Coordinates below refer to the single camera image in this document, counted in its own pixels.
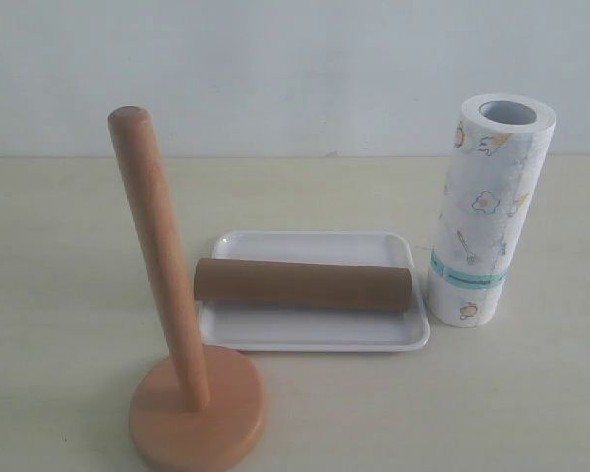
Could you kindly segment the printed white paper towel roll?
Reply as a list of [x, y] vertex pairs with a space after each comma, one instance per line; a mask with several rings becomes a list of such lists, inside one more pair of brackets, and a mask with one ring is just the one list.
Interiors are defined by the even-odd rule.
[[556, 122], [525, 96], [462, 103], [427, 275], [441, 322], [478, 327], [495, 314]]

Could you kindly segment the wooden paper towel holder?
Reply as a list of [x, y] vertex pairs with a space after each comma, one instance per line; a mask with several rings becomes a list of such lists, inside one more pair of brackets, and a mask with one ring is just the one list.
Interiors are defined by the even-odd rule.
[[224, 471], [254, 448], [266, 419], [261, 375], [245, 355], [206, 346], [149, 113], [123, 106], [108, 129], [168, 356], [138, 384], [129, 432], [156, 471]]

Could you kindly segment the brown cardboard tube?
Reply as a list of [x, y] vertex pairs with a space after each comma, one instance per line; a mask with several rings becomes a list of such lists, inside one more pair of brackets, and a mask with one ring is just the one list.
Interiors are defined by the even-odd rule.
[[201, 258], [194, 275], [201, 302], [402, 313], [412, 293], [401, 267]]

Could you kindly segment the white rectangular plastic tray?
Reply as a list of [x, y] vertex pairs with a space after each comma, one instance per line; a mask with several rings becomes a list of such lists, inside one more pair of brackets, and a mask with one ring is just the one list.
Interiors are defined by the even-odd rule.
[[[216, 258], [415, 268], [408, 242], [389, 232], [233, 231]], [[424, 347], [430, 326], [419, 281], [404, 313], [206, 304], [198, 309], [206, 345], [249, 352], [407, 352]]]

